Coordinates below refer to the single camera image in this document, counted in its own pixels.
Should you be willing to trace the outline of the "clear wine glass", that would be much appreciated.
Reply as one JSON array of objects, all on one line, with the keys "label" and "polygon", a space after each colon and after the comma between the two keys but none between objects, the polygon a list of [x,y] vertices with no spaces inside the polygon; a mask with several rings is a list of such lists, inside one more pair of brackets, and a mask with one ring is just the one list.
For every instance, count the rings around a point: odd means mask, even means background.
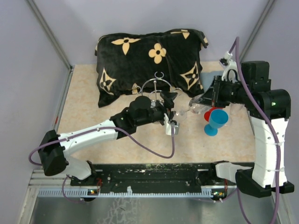
[{"label": "clear wine glass", "polygon": [[244,107],[244,104],[231,103],[229,106],[229,116],[235,116],[238,114]]},{"label": "clear wine glass", "polygon": [[204,114],[209,111],[211,109],[210,106],[199,104],[199,100],[202,96],[203,94],[200,94],[193,98],[189,98],[187,96],[179,95],[174,101],[175,107],[173,109],[173,119],[177,122],[182,122],[187,118],[188,112],[193,114]]}]

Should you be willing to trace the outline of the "red plastic wine glass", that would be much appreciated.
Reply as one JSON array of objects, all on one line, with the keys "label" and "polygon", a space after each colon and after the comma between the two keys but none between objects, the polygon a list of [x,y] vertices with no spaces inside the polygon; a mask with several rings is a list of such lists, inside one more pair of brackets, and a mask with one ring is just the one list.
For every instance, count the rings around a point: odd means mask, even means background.
[{"label": "red plastic wine glass", "polygon": [[204,114],[204,119],[205,119],[207,122],[209,122],[209,118],[210,118],[211,112],[212,112],[213,110],[215,110],[215,109],[217,109],[217,108],[216,108],[216,107],[212,107],[212,108],[209,109],[207,112],[205,112],[205,114]]}]

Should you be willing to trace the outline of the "blue plastic wine glass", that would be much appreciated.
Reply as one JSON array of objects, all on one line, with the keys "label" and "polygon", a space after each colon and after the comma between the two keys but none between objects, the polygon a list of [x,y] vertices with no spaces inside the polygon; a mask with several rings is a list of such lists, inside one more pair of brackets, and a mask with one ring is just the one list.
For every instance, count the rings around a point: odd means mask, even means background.
[{"label": "blue plastic wine glass", "polygon": [[204,127],[204,132],[208,136],[216,136],[218,129],[228,122],[228,114],[221,109],[211,111],[208,124]]}]

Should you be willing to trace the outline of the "clear wine glass front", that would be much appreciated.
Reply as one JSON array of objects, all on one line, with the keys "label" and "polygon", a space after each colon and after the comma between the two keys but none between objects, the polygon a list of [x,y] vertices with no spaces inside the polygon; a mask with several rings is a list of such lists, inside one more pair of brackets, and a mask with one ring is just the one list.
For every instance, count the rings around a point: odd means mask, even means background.
[{"label": "clear wine glass front", "polygon": [[231,103],[229,106],[229,116],[235,116],[238,114],[244,107],[244,104]]}]

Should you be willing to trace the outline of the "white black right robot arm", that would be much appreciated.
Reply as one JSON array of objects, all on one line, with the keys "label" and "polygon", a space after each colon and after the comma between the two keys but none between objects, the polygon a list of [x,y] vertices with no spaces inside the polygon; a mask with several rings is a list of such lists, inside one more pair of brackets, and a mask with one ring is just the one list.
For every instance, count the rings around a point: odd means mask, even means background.
[{"label": "white black right robot arm", "polygon": [[291,114],[289,93],[271,89],[270,65],[266,61],[237,64],[221,59],[221,63],[225,67],[223,74],[216,76],[196,101],[212,108],[204,130],[207,135],[216,135],[227,118],[224,108],[243,105],[254,129],[256,159],[251,168],[220,161],[209,172],[209,181],[218,185],[227,179],[236,183],[242,193],[257,198],[272,192],[292,193],[295,187],[287,180],[284,166],[285,131]]}]

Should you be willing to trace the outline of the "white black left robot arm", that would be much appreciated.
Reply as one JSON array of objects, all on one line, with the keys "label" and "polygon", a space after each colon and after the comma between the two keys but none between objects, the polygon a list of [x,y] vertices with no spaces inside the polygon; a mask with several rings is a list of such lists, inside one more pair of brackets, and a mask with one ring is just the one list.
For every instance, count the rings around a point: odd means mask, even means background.
[{"label": "white black left robot arm", "polygon": [[91,162],[74,158],[72,154],[75,152],[108,140],[132,138],[137,127],[155,122],[165,126],[166,134],[173,137],[179,129],[171,111],[177,95],[176,92],[162,91],[163,102],[152,102],[146,96],[138,96],[129,107],[97,125],[71,133],[48,131],[37,148],[45,176],[66,174],[92,185],[97,180],[95,169]]}]

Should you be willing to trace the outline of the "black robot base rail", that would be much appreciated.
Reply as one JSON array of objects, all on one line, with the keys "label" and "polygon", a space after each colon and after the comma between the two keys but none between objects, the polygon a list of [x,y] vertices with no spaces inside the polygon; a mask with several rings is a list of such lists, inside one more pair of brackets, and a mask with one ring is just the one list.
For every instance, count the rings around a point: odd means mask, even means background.
[{"label": "black robot base rail", "polygon": [[101,193],[200,193],[203,186],[232,185],[216,176],[215,163],[94,164],[85,180],[71,178],[71,186],[93,186]]}]

